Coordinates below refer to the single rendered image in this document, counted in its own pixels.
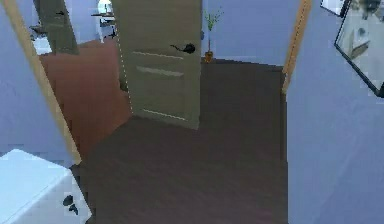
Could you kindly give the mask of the green plant in orange pot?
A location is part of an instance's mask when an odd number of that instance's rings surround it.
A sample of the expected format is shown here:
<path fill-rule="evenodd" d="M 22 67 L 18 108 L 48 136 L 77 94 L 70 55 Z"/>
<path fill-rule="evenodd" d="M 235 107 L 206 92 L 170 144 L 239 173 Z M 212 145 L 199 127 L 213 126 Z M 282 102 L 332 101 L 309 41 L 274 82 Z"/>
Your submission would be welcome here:
<path fill-rule="evenodd" d="M 205 52 L 204 57 L 206 63 L 210 63 L 213 60 L 213 51 L 211 50 L 211 32 L 223 14 L 224 12 L 222 11 L 221 7 L 219 7 L 216 12 L 208 12 L 207 10 L 204 11 L 204 19 L 208 29 L 208 50 Z"/>

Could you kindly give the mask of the white table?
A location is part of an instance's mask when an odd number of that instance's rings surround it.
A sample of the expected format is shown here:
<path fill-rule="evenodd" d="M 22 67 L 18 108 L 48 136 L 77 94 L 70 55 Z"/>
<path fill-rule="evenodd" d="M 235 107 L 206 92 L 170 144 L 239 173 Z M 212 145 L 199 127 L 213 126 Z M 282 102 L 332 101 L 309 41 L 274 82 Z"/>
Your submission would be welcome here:
<path fill-rule="evenodd" d="M 106 13 L 96 13 L 92 14 L 92 17 L 95 18 L 96 21 L 96 31 L 101 43 L 104 42 L 105 36 L 103 35 L 102 28 L 103 27 L 111 27 L 112 33 L 110 34 L 111 38 L 116 36 L 115 33 L 115 16 L 113 12 Z"/>

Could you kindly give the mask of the white cupboard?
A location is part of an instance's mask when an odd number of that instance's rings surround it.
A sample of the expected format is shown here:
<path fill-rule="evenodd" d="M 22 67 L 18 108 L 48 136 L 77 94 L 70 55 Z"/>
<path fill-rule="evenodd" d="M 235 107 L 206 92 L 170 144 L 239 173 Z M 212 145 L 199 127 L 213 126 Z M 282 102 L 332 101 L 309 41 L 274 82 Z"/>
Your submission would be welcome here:
<path fill-rule="evenodd" d="M 86 224 L 91 216 L 70 169 L 20 149 L 0 157 L 0 224 Z"/>

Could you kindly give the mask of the black framed wall picture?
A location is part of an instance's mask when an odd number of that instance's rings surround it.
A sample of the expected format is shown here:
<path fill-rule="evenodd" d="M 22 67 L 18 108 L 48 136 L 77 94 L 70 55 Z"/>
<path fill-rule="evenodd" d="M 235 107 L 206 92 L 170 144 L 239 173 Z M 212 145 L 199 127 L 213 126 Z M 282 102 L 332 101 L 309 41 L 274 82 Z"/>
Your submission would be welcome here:
<path fill-rule="evenodd" d="M 351 0 L 334 45 L 373 94 L 384 98 L 384 0 Z"/>
<path fill-rule="evenodd" d="M 349 2 L 350 0 L 321 0 L 320 7 L 338 17 L 343 17 Z"/>

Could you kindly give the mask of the olive green room door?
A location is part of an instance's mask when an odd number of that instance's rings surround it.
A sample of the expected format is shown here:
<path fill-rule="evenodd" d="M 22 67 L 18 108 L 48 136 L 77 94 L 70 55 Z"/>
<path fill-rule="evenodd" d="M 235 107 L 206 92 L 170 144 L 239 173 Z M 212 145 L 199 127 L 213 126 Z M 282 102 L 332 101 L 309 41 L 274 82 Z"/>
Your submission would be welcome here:
<path fill-rule="evenodd" d="M 53 54 L 78 55 L 76 38 L 64 0 L 33 0 Z M 56 12 L 63 11 L 64 16 Z"/>
<path fill-rule="evenodd" d="M 111 0 L 132 113 L 199 127 L 202 0 Z M 195 45 L 192 54 L 180 52 Z"/>

